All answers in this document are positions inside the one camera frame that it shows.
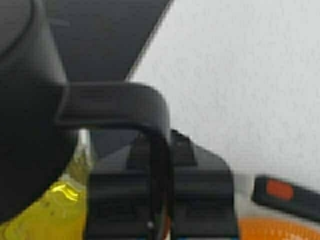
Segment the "orange mesh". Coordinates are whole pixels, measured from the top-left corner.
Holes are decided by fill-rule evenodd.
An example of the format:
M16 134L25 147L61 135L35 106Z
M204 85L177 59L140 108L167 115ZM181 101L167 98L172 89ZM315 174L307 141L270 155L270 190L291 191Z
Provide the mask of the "orange mesh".
M319 231L274 218L241 218L239 228L241 240L320 240Z

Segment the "dark gray surface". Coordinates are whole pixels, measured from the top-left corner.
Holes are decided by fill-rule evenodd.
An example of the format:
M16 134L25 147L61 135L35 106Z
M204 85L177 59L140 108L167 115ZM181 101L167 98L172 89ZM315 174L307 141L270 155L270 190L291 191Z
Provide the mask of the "dark gray surface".
M124 81L169 0L46 0L68 79Z

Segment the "black plastic strap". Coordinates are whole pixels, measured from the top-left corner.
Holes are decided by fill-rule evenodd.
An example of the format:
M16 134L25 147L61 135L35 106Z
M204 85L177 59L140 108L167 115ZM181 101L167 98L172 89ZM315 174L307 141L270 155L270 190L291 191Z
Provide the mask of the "black plastic strap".
M66 89L56 116L64 129L128 129L150 141L150 221L165 204L173 219L174 170L171 161L169 111L164 98L137 83L73 83ZM149 228L153 239L154 228Z
M177 130L171 130L171 149L174 166L197 166L192 141ZM127 169L144 169L148 166L149 158L150 143L145 136L140 134L131 145L126 163Z

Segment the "yellow bottle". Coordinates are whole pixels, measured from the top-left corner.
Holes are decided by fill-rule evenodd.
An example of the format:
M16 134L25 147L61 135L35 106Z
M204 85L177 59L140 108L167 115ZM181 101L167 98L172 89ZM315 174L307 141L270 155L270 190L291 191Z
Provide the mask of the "yellow bottle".
M38 201L0 225L0 240L82 240L91 164L82 135L65 173Z

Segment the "yellow liquid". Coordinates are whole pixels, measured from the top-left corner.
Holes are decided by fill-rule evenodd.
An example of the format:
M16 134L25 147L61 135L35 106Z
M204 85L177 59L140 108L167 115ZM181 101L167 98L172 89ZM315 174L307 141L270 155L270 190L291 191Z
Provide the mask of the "yellow liquid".
M82 240L86 189L57 181L29 208L0 226L0 240Z

